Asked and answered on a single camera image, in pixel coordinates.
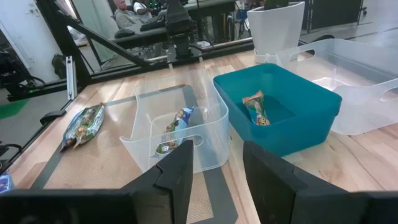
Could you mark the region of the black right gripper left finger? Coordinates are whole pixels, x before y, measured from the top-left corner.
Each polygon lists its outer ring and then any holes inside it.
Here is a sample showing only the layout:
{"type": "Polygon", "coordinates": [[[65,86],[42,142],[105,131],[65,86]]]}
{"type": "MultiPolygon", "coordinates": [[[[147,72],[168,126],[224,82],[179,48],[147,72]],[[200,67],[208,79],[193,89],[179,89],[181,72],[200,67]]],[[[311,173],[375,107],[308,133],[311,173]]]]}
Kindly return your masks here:
{"type": "Polygon", "coordinates": [[[186,140],[122,187],[132,200],[135,223],[187,222],[193,182],[193,141],[186,140]]]}

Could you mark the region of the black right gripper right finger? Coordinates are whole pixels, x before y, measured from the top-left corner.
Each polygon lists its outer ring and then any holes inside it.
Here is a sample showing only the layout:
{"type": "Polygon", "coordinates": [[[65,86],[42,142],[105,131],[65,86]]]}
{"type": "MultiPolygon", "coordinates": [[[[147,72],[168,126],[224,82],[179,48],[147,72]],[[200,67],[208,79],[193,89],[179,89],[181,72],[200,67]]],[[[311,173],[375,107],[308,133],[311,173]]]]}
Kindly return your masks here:
{"type": "Polygon", "coordinates": [[[349,192],[244,141],[246,180],[261,223],[334,221],[349,192]]]}

